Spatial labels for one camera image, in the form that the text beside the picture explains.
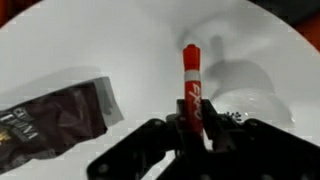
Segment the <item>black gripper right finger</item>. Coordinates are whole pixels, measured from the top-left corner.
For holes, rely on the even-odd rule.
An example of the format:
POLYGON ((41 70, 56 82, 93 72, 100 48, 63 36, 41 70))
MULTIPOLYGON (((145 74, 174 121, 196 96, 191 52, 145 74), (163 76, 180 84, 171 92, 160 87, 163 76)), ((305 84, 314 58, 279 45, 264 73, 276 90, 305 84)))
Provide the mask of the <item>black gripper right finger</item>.
POLYGON ((256 118, 242 122, 202 102, 213 180, 320 180, 320 147, 256 118))

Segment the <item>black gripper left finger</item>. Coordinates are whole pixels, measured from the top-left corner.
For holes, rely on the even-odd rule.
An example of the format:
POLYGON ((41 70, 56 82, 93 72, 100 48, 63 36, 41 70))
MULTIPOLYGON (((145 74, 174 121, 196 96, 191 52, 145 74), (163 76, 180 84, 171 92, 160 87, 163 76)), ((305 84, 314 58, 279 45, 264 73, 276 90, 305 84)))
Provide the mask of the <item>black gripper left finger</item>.
POLYGON ((91 162, 86 170, 88 180, 142 180, 168 151, 174 159, 155 180, 187 180, 188 165, 181 155, 182 140, 177 118, 184 101, 178 99, 177 111, 166 120, 152 118, 91 162))

